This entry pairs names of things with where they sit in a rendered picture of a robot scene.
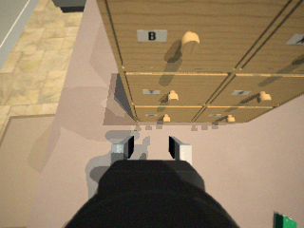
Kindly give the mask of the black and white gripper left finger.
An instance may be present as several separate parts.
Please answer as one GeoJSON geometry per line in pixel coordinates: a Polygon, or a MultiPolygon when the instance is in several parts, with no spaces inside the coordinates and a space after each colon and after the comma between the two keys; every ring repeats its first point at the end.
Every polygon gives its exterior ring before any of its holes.
{"type": "Polygon", "coordinates": [[[134,152],[134,136],[128,136],[119,143],[111,145],[111,165],[118,160],[130,159],[134,152]]]}

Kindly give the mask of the small brown wooden chest of drawers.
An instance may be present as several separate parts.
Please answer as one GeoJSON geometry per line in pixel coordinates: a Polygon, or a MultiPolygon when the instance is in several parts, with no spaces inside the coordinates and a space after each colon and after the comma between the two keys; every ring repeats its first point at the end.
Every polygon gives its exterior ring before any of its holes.
{"type": "MultiPolygon", "coordinates": [[[[227,83],[234,77],[237,72],[248,72],[248,73],[304,73],[304,70],[265,70],[265,69],[241,69],[241,67],[247,62],[247,60],[255,53],[255,51],[261,46],[261,44],[268,38],[268,36],[275,30],[275,28],[281,23],[281,21],[287,16],[287,14],[294,8],[294,6],[300,0],[289,0],[286,5],[282,8],[282,10],[278,13],[275,19],[271,22],[271,24],[262,32],[262,34],[258,37],[255,43],[250,47],[250,49],[246,52],[246,54],[242,57],[242,59],[237,63],[234,69],[201,69],[201,68],[124,68],[124,63],[122,59],[122,55],[120,53],[118,41],[115,34],[115,29],[113,26],[112,18],[110,15],[109,7],[107,4],[107,0],[96,0],[99,12],[101,14],[104,28],[107,34],[107,38],[109,44],[111,46],[122,82],[123,87],[129,101],[132,114],[135,120],[135,123],[162,123],[162,122],[138,122],[135,105],[193,105],[193,106],[202,106],[200,111],[196,114],[196,116],[192,119],[191,122],[170,122],[170,123],[226,123],[226,122],[195,122],[195,119],[198,115],[205,109],[206,106],[271,106],[268,111],[254,117],[253,119],[275,109],[286,103],[304,95],[304,92],[293,97],[292,99],[279,104],[279,105],[244,105],[244,104],[210,104],[212,100],[219,94],[219,92],[227,85],[227,83]],[[171,71],[171,72],[227,72],[228,76],[225,80],[220,84],[217,90],[212,94],[212,96],[208,99],[205,104],[133,104],[131,92],[129,89],[128,81],[126,78],[127,71],[171,71]],[[137,118],[137,119],[136,119],[137,118]]],[[[253,120],[251,119],[251,120],[253,120]]],[[[248,123],[247,122],[235,122],[235,123],[248,123]]]]}

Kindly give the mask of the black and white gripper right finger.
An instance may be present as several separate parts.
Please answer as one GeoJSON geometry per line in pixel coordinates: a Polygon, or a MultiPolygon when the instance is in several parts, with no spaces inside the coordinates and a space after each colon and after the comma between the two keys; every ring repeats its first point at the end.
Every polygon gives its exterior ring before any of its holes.
{"type": "Polygon", "coordinates": [[[175,160],[187,161],[192,165],[192,145],[169,136],[169,153],[175,160]]]}

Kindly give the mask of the wooden drawer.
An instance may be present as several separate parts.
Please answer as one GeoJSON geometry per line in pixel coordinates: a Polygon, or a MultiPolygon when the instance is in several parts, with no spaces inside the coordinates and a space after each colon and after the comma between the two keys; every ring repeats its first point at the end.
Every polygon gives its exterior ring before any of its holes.
{"type": "Polygon", "coordinates": [[[304,70],[304,0],[300,0],[241,69],[304,70]]]}
{"type": "Polygon", "coordinates": [[[210,105],[280,105],[304,92],[304,74],[236,73],[210,105]]]}
{"type": "Polygon", "coordinates": [[[202,106],[135,105],[138,122],[191,122],[202,106]]]}
{"type": "Polygon", "coordinates": [[[289,0],[107,0],[124,68],[234,69],[289,0]]]}
{"type": "Polygon", "coordinates": [[[134,105],[204,105],[227,76],[227,72],[126,72],[134,105]]]}
{"type": "Polygon", "coordinates": [[[271,106],[206,106],[195,122],[247,122],[268,111],[271,106]]]}

